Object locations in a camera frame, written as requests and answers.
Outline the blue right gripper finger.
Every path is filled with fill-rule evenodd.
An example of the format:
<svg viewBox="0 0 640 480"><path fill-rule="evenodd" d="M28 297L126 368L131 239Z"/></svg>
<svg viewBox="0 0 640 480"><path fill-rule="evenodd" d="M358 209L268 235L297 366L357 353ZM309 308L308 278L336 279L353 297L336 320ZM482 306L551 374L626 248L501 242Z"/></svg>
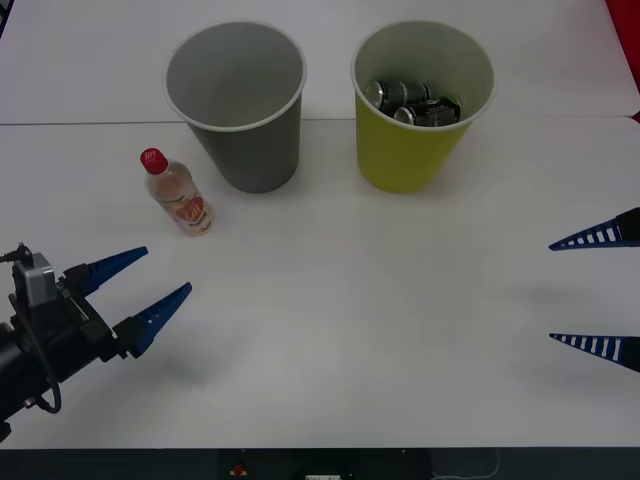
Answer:
<svg viewBox="0 0 640 480"><path fill-rule="evenodd" d="M640 208L578 231L549 246L551 251L603 248L638 248Z"/></svg>
<svg viewBox="0 0 640 480"><path fill-rule="evenodd" d="M550 333L549 337L576 350L634 372L640 372L640 338L638 336Z"/></svg>

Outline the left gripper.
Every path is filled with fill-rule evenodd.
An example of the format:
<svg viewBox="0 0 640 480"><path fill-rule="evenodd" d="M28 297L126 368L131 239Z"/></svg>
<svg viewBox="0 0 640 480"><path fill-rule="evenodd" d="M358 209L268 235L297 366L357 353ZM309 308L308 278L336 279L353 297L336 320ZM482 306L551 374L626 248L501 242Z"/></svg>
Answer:
<svg viewBox="0 0 640 480"><path fill-rule="evenodd" d="M148 254L138 247L63 272L44 302L29 300L19 288L19 382L62 383L96 359L108 361L122 353L139 358L192 292L185 283L153 305L111 328L88 296Z"/></svg>

